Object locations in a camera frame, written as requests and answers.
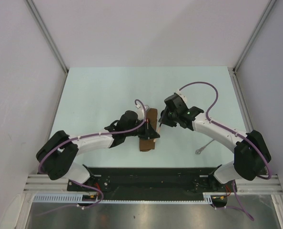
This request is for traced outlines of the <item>brown cloth napkin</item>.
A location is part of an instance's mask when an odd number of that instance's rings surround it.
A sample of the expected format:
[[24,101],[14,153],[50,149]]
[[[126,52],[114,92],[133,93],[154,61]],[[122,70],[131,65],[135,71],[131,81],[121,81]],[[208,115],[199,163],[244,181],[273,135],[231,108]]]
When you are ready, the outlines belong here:
[[[158,111],[155,108],[150,108],[146,115],[146,118],[149,119],[150,124],[154,130],[157,129],[157,116],[158,116]],[[155,149],[154,139],[150,139],[150,140],[140,139],[139,140],[139,150],[141,152],[148,152],[154,149]]]

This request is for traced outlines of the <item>silver ornate spoon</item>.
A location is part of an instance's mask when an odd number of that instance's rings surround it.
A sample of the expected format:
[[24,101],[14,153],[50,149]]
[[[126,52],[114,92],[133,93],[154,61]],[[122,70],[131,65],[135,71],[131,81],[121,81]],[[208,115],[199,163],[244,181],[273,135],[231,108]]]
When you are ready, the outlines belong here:
[[212,142],[214,142],[214,139],[212,139],[210,142],[208,142],[207,144],[205,144],[204,146],[202,146],[201,148],[197,149],[195,151],[196,155],[199,155],[209,144],[211,144]]

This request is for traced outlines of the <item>silver fork wooden handle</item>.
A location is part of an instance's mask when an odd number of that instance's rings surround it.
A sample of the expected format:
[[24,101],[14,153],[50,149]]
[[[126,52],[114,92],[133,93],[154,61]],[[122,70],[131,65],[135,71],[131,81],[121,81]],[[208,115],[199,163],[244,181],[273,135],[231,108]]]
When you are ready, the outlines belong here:
[[162,126],[162,123],[159,124],[159,127],[158,127],[158,129],[157,129],[157,134],[160,134],[161,126]]

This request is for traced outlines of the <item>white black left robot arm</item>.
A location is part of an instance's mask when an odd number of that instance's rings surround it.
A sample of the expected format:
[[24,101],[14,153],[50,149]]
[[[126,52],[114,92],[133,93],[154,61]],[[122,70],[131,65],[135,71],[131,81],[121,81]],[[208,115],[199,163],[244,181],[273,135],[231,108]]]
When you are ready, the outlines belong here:
[[155,108],[150,108],[146,114],[142,111],[126,111],[101,133],[88,137],[71,137],[60,130],[36,154],[38,172],[47,174],[51,180],[66,178],[88,191],[94,186],[93,174],[87,166],[75,163],[75,158],[93,150],[119,146],[131,136],[139,138],[140,151],[154,149],[154,140],[160,137],[156,131],[157,116]]

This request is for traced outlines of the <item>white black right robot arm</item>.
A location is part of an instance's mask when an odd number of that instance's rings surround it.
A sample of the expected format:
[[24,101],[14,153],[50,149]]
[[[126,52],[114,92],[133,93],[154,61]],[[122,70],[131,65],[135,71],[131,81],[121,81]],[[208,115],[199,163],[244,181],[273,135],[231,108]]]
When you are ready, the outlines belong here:
[[260,177],[265,164],[271,160],[262,135],[253,130],[250,133],[226,130],[221,124],[211,119],[202,109],[188,108],[184,96],[174,93],[167,97],[165,109],[159,122],[170,127],[180,125],[192,131],[202,133],[221,143],[234,154],[234,160],[218,166],[209,175],[209,187],[221,191],[226,183],[239,178],[252,181]]

